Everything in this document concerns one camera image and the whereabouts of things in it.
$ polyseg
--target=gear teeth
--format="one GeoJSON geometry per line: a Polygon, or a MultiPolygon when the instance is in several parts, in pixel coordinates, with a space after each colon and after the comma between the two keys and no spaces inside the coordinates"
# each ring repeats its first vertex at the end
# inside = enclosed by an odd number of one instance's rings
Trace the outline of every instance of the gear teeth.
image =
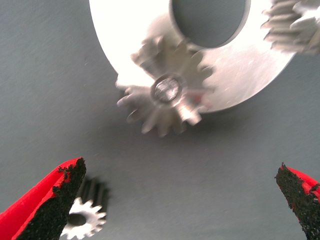
{"type": "Polygon", "coordinates": [[[265,40],[275,50],[320,54],[320,21],[317,24],[316,11],[320,12],[320,0],[275,0],[272,8],[263,12],[269,15],[262,25],[270,29],[265,40]]]}
{"type": "Polygon", "coordinates": [[[101,231],[102,225],[107,222],[105,220],[107,213],[103,211],[107,209],[108,190],[103,183],[99,183],[96,179],[86,179],[80,186],[77,196],[69,214],[82,215],[86,222],[77,225],[68,221],[61,233],[61,236],[66,235],[68,240],[74,237],[79,240],[92,237],[101,231]]]}
{"type": "Polygon", "coordinates": [[[201,51],[189,50],[186,41],[174,46],[166,37],[157,37],[145,40],[131,58],[154,83],[143,89],[139,84],[127,86],[126,96],[117,105],[133,109],[128,123],[142,120],[143,134],[158,128],[158,135],[164,137],[171,127],[180,134],[186,129],[184,122],[193,126],[201,121],[198,109],[205,107],[202,98],[213,93],[203,81],[214,73],[212,67],[201,66],[201,51]]]}

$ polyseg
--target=gray surface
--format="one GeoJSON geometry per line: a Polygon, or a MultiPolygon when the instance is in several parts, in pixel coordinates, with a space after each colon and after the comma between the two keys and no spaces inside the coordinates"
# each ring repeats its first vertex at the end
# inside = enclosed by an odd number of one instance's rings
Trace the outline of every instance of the gray surface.
{"type": "Polygon", "coordinates": [[[86,0],[5,0],[0,22],[0,212],[83,156],[112,195],[92,240],[305,239],[274,176],[284,161],[320,180],[320,57],[296,57],[254,98],[160,139],[116,107],[86,0]]]}

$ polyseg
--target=small gear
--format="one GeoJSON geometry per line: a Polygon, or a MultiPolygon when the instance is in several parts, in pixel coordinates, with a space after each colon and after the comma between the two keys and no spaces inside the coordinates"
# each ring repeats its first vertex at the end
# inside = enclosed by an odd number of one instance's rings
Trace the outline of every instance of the small gear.
{"type": "Polygon", "coordinates": [[[275,0],[264,12],[272,48],[308,55],[320,54],[320,0],[275,0]]]}
{"type": "Polygon", "coordinates": [[[101,231],[102,225],[106,223],[106,213],[103,211],[107,208],[107,192],[104,185],[95,179],[84,180],[61,236],[66,235],[68,240],[74,237],[81,240],[101,231]]]}
{"type": "Polygon", "coordinates": [[[185,130],[185,123],[197,124],[201,120],[200,108],[210,107],[206,96],[213,92],[203,81],[213,74],[210,66],[199,66],[203,54],[192,52],[183,41],[178,46],[165,37],[148,39],[133,62],[153,79],[151,86],[126,86],[126,96],[118,106],[129,106],[133,112],[128,122],[144,121],[142,133],[157,126],[161,137],[173,127],[176,133],[185,130]]]}

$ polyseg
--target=spur gear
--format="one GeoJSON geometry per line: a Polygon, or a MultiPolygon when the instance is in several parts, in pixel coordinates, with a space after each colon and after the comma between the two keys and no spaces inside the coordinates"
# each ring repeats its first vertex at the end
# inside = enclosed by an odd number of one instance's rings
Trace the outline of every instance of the spur gear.
{"type": "Polygon", "coordinates": [[[101,231],[106,223],[107,193],[103,183],[97,183],[96,179],[84,180],[61,236],[66,235],[68,240],[74,237],[81,240],[101,231]]]}
{"type": "Polygon", "coordinates": [[[266,10],[272,48],[308,55],[320,54],[320,0],[275,0],[266,10]]]}
{"type": "Polygon", "coordinates": [[[139,86],[137,82],[137,85],[126,86],[126,96],[117,104],[133,110],[127,119],[129,123],[142,120],[142,133],[157,126],[159,135],[164,137],[170,127],[181,133],[185,122],[190,125],[200,122],[198,111],[210,107],[206,96],[213,92],[212,88],[203,87],[203,81],[213,70],[210,66],[200,66],[201,51],[192,52],[185,41],[174,46],[159,37],[145,40],[131,58],[153,83],[139,86]]]}

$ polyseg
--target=metal disc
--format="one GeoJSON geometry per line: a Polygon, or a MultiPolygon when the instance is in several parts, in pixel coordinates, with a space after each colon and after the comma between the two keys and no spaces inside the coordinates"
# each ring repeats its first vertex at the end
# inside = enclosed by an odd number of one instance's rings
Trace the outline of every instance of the metal disc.
{"type": "MultiPolygon", "coordinates": [[[[225,45],[202,50],[201,64],[212,66],[214,73],[204,82],[214,88],[209,109],[215,112],[230,108],[265,88],[286,67],[294,52],[272,49],[265,41],[269,28],[262,25],[269,17],[263,12],[272,0],[247,1],[246,13],[238,31],[225,45]]],[[[90,0],[94,27],[101,47],[119,74],[117,86],[149,86],[152,82],[131,55],[137,53],[145,39],[166,36],[175,43],[185,39],[176,25],[170,0],[90,0]]]]}

